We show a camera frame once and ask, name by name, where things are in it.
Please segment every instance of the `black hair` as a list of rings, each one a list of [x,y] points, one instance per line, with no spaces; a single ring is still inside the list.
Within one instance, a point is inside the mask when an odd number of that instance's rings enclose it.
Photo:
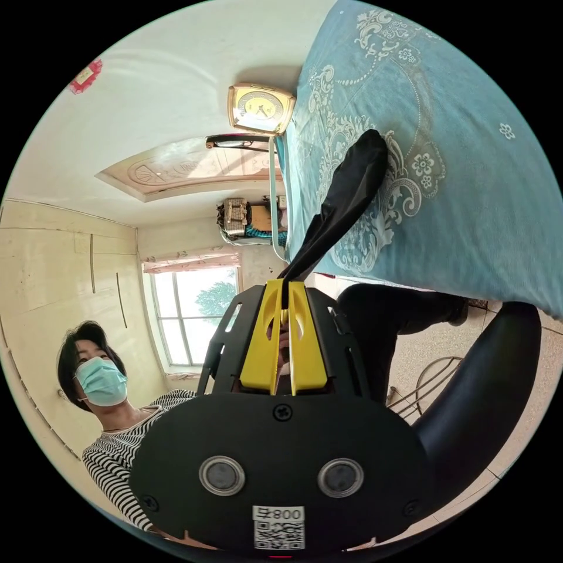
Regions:
[[[66,333],[65,340],[59,351],[57,359],[57,376],[59,385],[68,400],[83,411],[92,412],[84,401],[80,401],[78,391],[76,389],[76,382],[74,376],[76,375],[76,368],[79,366],[79,353],[76,348],[77,340],[90,340],[94,342],[101,350],[103,350],[108,358],[113,361],[117,369],[127,377],[125,366],[121,358],[112,350],[107,343],[106,333],[102,327],[94,321],[84,321],[81,325],[74,330],[69,330]]]

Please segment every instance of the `tree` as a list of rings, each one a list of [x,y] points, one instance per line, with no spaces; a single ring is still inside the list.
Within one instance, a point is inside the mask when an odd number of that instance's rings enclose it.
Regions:
[[[235,287],[232,283],[216,281],[209,289],[200,291],[195,302],[202,315],[223,316],[234,296]],[[210,318],[208,321],[217,326],[220,318]]]

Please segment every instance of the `screw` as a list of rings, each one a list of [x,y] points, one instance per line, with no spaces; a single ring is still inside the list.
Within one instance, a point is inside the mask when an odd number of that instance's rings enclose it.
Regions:
[[[411,500],[410,503],[407,503],[405,505],[405,508],[403,508],[403,515],[404,516],[415,516],[416,514],[418,514],[418,512],[420,512],[420,502],[418,502],[417,500]]]
[[[141,500],[151,512],[158,512],[158,503],[154,497],[146,494]]]
[[[274,418],[278,422],[286,422],[293,415],[293,410],[289,405],[276,405],[274,408]]]

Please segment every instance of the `bed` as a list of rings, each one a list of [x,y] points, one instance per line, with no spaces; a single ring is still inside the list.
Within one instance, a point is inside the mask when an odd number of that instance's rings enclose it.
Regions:
[[[362,2],[328,13],[275,139],[286,260],[369,128],[388,145],[385,182],[317,272],[525,301],[563,319],[563,198],[523,116],[451,44]]]

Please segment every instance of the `wall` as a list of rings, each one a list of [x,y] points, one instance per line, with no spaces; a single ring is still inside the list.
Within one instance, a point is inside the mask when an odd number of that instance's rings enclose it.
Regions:
[[[69,484],[119,516],[81,461],[35,411],[18,373],[48,424],[79,456],[99,435],[100,425],[57,394],[56,357],[68,329],[86,319],[102,325],[127,366],[133,404],[147,404],[167,391],[143,313],[135,229],[51,206],[6,201],[0,222],[0,287],[2,365],[23,419]]]
[[[162,256],[178,250],[224,245],[215,218],[189,219],[180,223],[139,227],[141,257]],[[266,283],[286,267],[269,245],[233,246],[241,256],[243,289]]]

